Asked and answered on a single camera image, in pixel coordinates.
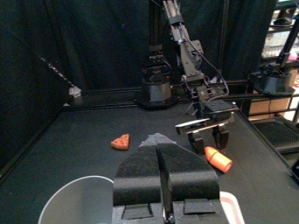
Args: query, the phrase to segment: black mount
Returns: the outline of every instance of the black mount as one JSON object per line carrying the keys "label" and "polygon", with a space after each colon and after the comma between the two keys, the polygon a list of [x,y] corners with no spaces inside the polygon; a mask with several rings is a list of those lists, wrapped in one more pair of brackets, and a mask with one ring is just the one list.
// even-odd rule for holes
{"label": "black mount", "polygon": [[298,38],[299,14],[295,16],[294,26],[290,31],[285,47],[277,58],[275,64],[269,64],[259,68],[259,72],[250,75],[255,90],[269,96],[293,95],[295,90],[289,86],[291,80],[290,69],[286,66],[290,52]]}
{"label": "black mount", "polygon": [[150,2],[150,56],[143,64],[142,94],[135,103],[147,109],[169,108],[178,102],[173,97],[173,68],[163,55],[162,7]]}

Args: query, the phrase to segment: black backdrop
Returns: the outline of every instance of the black backdrop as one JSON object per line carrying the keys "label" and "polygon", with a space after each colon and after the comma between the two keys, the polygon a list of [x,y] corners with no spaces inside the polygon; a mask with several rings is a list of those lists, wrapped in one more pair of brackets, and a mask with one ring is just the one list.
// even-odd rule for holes
{"label": "black backdrop", "polygon": [[[222,68],[227,80],[246,78],[258,69],[277,0],[181,3],[191,39],[201,40],[206,57]],[[0,22],[76,86],[86,90],[141,86],[149,1],[4,0],[0,4]],[[68,99],[68,85],[3,25],[0,34],[2,168],[59,112]],[[166,57],[175,66],[167,31],[163,40]],[[213,74],[207,66],[203,72]]]}
{"label": "black backdrop", "polygon": [[[206,57],[223,69],[227,80],[247,78],[258,69],[277,0],[181,3],[191,39],[201,40]],[[149,1],[52,0],[51,7],[78,85],[83,89],[141,86],[142,62],[149,52]],[[167,29],[163,45],[175,66]],[[203,72],[214,74],[205,65]]]}

